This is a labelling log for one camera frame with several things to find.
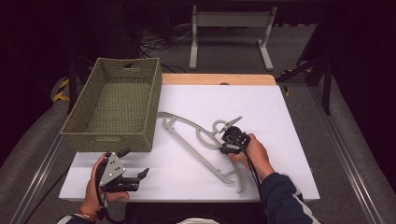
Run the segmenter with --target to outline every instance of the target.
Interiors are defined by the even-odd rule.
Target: sleeve
[[[270,224],[319,223],[302,202],[302,193],[287,175],[268,175],[260,185],[260,191]]]
[[[57,222],[57,224],[94,224],[94,223],[95,222],[91,222],[88,219],[81,217],[77,214],[62,217]]]

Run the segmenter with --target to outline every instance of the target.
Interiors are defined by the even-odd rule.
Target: wicker basket
[[[99,58],[61,135],[77,151],[151,151],[162,82],[159,59]]]

